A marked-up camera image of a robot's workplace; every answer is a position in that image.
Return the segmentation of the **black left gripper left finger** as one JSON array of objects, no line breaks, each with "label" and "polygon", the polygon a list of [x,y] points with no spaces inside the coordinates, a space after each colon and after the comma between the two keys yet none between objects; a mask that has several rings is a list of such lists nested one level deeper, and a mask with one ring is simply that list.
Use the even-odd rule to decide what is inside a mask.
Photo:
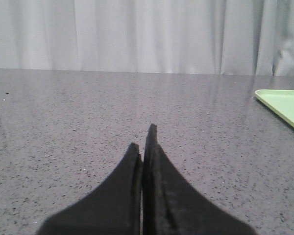
[{"label": "black left gripper left finger", "polygon": [[94,191],[52,215],[39,235],[138,235],[143,163],[131,143],[113,172]]}]

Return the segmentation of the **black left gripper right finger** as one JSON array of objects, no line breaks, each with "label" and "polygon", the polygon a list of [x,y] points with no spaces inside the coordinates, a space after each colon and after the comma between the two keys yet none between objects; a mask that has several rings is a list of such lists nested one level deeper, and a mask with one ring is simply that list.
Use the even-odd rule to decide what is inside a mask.
[{"label": "black left gripper right finger", "polygon": [[248,224],[218,208],[178,172],[151,124],[143,167],[145,235],[254,235]]}]

